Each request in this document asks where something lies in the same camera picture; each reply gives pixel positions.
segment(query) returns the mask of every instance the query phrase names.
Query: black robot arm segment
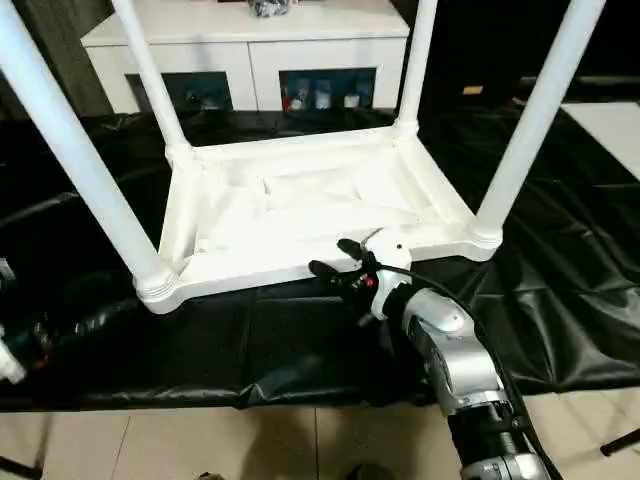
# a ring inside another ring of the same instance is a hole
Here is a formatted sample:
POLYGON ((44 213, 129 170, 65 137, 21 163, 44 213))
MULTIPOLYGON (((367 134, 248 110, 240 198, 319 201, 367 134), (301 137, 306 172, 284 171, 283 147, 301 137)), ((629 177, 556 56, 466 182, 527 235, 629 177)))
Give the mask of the black robot arm segment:
MULTIPOLYGON (((470 312, 445 289, 409 271, 411 255, 399 232, 381 230, 363 245, 341 240, 338 247, 362 261, 362 268, 318 276, 337 287, 345 301, 353 304, 357 298, 360 310, 368 302, 368 318, 401 323, 447 417, 461 478, 560 479, 508 373, 478 338, 470 312)), ((320 273, 319 265, 312 262, 312 272, 320 273)))

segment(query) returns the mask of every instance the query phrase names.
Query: glass cabinet door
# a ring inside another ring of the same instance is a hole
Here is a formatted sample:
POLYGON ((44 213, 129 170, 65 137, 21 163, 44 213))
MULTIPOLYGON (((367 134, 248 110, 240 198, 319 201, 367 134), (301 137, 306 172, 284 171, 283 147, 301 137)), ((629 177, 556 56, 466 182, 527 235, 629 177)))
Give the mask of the glass cabinet door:
MULTIPOLYGON (((128 74, 126 77, 140 111, 152 111, 140 75, 128 74)), ((229 82, 224 72, 163 73, 162 79, 178 112, 233 110, 229 82)))
POLYGON ((280 72, 282 110, 371 108, 375 68, 280 72))

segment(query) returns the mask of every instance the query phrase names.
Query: dark wall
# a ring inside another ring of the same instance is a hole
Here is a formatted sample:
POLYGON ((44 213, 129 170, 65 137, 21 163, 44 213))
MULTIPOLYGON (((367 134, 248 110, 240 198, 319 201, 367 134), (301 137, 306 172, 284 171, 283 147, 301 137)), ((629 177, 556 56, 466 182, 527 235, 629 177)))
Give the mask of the dark wall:
MULTIPOLYGON (((112 12, 109 0, 13 0, 58 84, 80 116, 113 110, 80 39, 112 12)), ((26 114, 0 78, 0 119, 26 114)))
MULTIPOLYGON (((413 25, 418 1, 392 1, 413 25)), ((635 3, 608 2, 578 69, 575 86, 579 87, 585 77, 614 83, 633 83, 640 78, 635 3)), ((522 93, 522 79, 530 83, 535 80, 568 4, 568 0, 440 0, 423 109, 497 105, 522 93), (481 86, 482 91, 465 95, 468 86, 481 86)), ((611 94, 610 84, 605 82, 601 87, 611 94)), ((637 89, 635 95, 640 98, 637 89)), ((608 98, 615 99, 615 92, 608 98)))

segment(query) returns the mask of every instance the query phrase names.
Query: cabinet door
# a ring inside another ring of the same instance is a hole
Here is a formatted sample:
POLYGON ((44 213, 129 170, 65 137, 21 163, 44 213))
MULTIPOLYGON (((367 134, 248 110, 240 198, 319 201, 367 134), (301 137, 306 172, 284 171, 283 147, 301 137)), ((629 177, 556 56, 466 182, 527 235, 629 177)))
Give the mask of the cabinet door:
MULTIPOLYGON (((151 45, 151 54, 178 110, 256 110, 246 43, 151 45)), ((88 47, 87 53, 116 113, 149 110, 128 47, 88 47)))
POLYGON ((393 109, 405 46, 404 38, 250 43, 258 109, 281 111, 301 92, 304 96, 305 89, 310 98, 302 102, 310 108, 326 108, 327 95, 333 97, 334 106, 338 102, 342 106, 345 96, 355 95, 364 106, 393 109), (372 85, 367 87, 369 78, 372 85))

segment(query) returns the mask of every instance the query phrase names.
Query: white cabinet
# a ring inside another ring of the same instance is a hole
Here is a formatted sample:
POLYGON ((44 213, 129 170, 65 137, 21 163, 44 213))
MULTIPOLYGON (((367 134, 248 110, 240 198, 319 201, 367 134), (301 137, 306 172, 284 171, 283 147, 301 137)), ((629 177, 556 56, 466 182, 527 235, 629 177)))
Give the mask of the white cabinet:
MULTIPOLYGON (((179 102, 188 101, 187 97, 192 89, 197 89, 202 83, 193 74, 219 73, 222 75, 222 88, 226 89, 219 96, 230 97, 233 110, 256 110, 256 96, 246 44, 194 43, 151 45, 150 48, 158 68, 165 77, 172 100, 174 104, 177 103, 176 107, 180 106, 179 102), (179 73, 190 74, 191 82, 185 78, 182 88, 177 86, 172 89, 169 77, 179 73)), ((140 111, 141 103, 144 103, 140 96, 146 94, 144 89, 136 88, 138 70, 129 47, 93 47, 87 48, 87 53, 113 110, 116 113, 140 111)))
MULTIPOLYGON (((313 83, 359 70, 371 72, 367 106, 396 107, 409 28, 389 0, 303 1, 271 19, 255 18, 244 2, 139 0, 136 10, 178 109, 282 110, 287 73, 309 72, 313 83)), ((82 44, 116 113, 148 109, 116 15, 82 44)), ((345 82, 334 95, 355 90, 345 82)))

